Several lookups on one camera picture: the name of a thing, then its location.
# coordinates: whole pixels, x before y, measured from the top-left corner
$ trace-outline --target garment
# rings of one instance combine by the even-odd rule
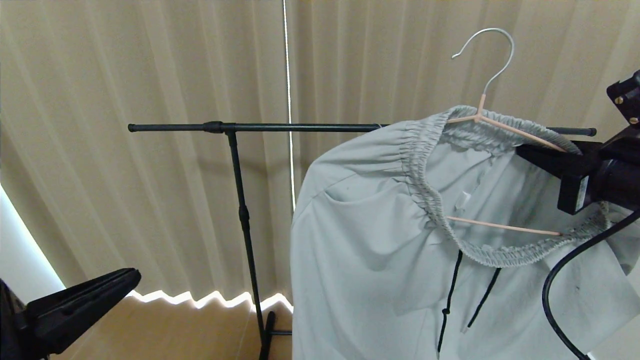
[[[475,113],[457,106],[396,123],[310,166],[291,228],[294,359],[436,359],[445,308],[440,359],[573,359],[545,318],[542,285],[565,254],[611,225],[608,206],[574,216],[556,209],[559,180],[515,155],[525,139],[484,122],[446,124]],[[579,153],[543,126],[484,115]],[[585,352],[640,313],[621,266],[634,266],[638,248],[630,243],[639,238],[600,243],[554,281],[556,320]],[[495,286],[463,333],[496,268]]]

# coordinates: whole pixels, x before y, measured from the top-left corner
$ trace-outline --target beige curtain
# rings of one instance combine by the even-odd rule
[[[283,5],[286,5],[285,41]],[[6,2],[2,185],[72,285],[133,266],[140,293],[250,290],[227,139],[128,123],[390,123],[456,104],[625,126],[605,88],[640,67],[638,1]],[[349,134],[294,134],[294,182]],[[263,297],[289,296],[286,133],[240,133]]]

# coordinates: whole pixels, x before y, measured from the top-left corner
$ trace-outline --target pleated curtain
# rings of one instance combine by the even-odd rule
[[[67,286],[131,266],[142,294],[232,299],[251,286],[227,138],[129,123],[389,124],[476,106],[508,43],[483,34],[451,55],[498,27],[516,51],[486,108],[604,140],[625,126],[605,88],[640,67],[639,17],[631,0],[3,2],[1,184]],[[306,169],[354,136],[238,134],[263,298],[291,299]]]

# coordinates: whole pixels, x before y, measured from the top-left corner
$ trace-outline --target floor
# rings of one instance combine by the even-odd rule
[[[277,304],[276,329],[291,329],[291,313]],[[127,297],[54,360],[82,359],[258,359],[255,313],[243,303],[223,307],[213,300],[201,309],[159,299]],[[291,359],[291,337],[274,336],[270,360]]]

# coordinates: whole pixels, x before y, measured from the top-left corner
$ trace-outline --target clothes hanger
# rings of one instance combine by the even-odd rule
[[[534,140],[535,142],[541,143],[544,146],[550,147],[551,149],[554,150],[558,150],[560,152],[566,152],[566,150],[562,149],[561,147],[552,144],[544,139],[541,139],[537,136],[534,136],[532,134],[526,133],[520,129],[516,129],[515,127],[511,127],[508,125],[505,125],[501,122],[497,122],[496,120],[493,119],[489,119],[488,117],[482,115],[482,111],[484,110],[484,100],[486,99],[486,89],[489,88],[489,84],[491,84],[491,82],[498,77],[498,75],[502,74],[503,71],[505,71],[507,69],[507,67],[509,66],[509,64],[511,63],[511,59],[513,58],[513,52],[514,52],[514,48],[515,48],[515,42],[513,41],[513,38],[511,37],[511,35],[504,31],[503,29],[500,28],[487,28],[487,29],[482,29],[480,31],[478,31],[477,33],[473,34],[469,40],[467,40],[467,42],[465,43],[465,45],[462,47],[462,49],[460,50],[460,52],[458,52],[457,54],[453,54],[453,56],[451,56],[452,59],[457,58],[460,54],[462,54],[462,52],[465,50],[465,48],[467,47],[467,45],[469,44],[469,42],[471,42],[471,40],[473,40],[476,36],[480,35],[481,33],[485,33],[487,31],[496,31],[499,32],[501,34],[503,34],[505,37],[507,37],[507,39],[509,40],[509,44],[511,46],[511,52],[509,53],[509,59],[507,60],[507,63],[504,64],[504,66],[502,67],[502,69],[500,69],[500,71],[498,71],[498,73],[496,73],[496,75],[494,75],[491,79],[489,79],[489,81],[487,81],[486,85],[484,86],[484,90],[482,92],[482,96],[480,96],[480,104],[478,105],[478,111],[475,115],[471,115],[471,116],[467,116],[467,117],[460,117],[457,119],[451,119],[449,121],[447,121],[448,124],[453,124],[456,122],[463,122],[463,121],[469,121],[469,120],[473,120],[474,122],[479,122],[479,121],[484,121],[484,122],[488,122],[489,124],[499,127],[501,129],[505,129],[507,131],[511,131],[512,133],[516,133],[518,135],[524,136],[528,139]]]
[[[467,47],[467,45],[469,44],[469,42],[471,42],[471,40],[473,40],[476,36],[480,35],[481,33],[487,32],[487,31],[497,31],[501,34],[503,34],[504,36],[507,37],[507,39],[509,40],[509,44],[511,46],[511,52],[509,53],[509,59],[507,60],[507,63],[504,64],[504,66],[502,67],[502,69],[500,69],[500,71],[498,71],[498,73],[496,73],[496,75],[494,75],[491,79],[489,79],[489,81],[487,81],[486,85],[484,86],[484,90],[482,92],[482,96],[480,97],[480,104],[478,105],[478,111],[475,115],[471,115],[471,116],[467,116],[467,117],[460,117],[460,118],[456,118],[456,119],[451,119],[449,121],[447,121],[448,124],[452,124],[452,123],[456,123],[456,122],[463,122],[463,121],[469,121],[469,120],[473,120],[475,122],[479,122],[479,121],[484,121],[484,122],[488,122],[491,125],[497,126],[501,129],[505,129],[508,131],[511,131],[512,133],[516,133],[518,135],[522,135],[528,139],[534,140],[538,143],[541,143],[547,147],[550,147],[552,149],[561,151],[561,152],[566,152],[564,149],[562,149],[561,147],[552,144],[544,139],[541,139],[537,136],[534,136],[532,134],[526,133],[520,129],[516,129],[515,127],[511,127],[508,125],[505,125],[501,122],[497,122],[493,119],[489,119],[488,117],[485,117],[484,115],[482,115],[482,110],[484,108],[484,100],[486,99],[486,89],[489,88],[489,84],[491,84],[491,82],[498,77],[498,75],[502,74],[503,71],[505,71],[507,69],[507,66],[509,66],[509,64],[511,63],[511,59],[513,58],[513,52],[514,52],[514,48],[515,48],[515,42],[513,41],[513,38],[511,37],[511,35],[504,31],[503,29],[500,28],[487,28],[487,29],[482,29],[480,31],[478,31],[477,33],[473,34],[469,40],[467,40],[467,42],[465,43],[465,45],[462,47],[462,49],[460,49],[460,52],[458,52],[457,54],[453,54],[453,56],[451,56],[452,59],[457,58],[460,54],[462,54],[462,52],[465,50],[465,48]],[[447,217],[449,220],[453,220],[453,221],[459,221],[459,222],[468,222],[470,224],[476,224],[476,225],[484,225],[484,226],[489,226],[489,227],[497,227],[500,229],[507,229],[507,230],[514,230],[514,231],[521,231],[521,232],[525,232],[525,233],[534,233],[534,234],[544,234],[544,235],[553,235],[553,236],[561,236],[562,233],[559,233],[557,231],[546,231],[546,230],[535,230],[535,229],[528,229],[526,227],[516,227],[516,226],[508,226],[508,225],[500,225],[500,224],[493,224],[491,222],[483,222],[483,221],[477,221],[477,220],[469,220],[469,219],[465,219],[465,218],[458,218],[458,217]]]

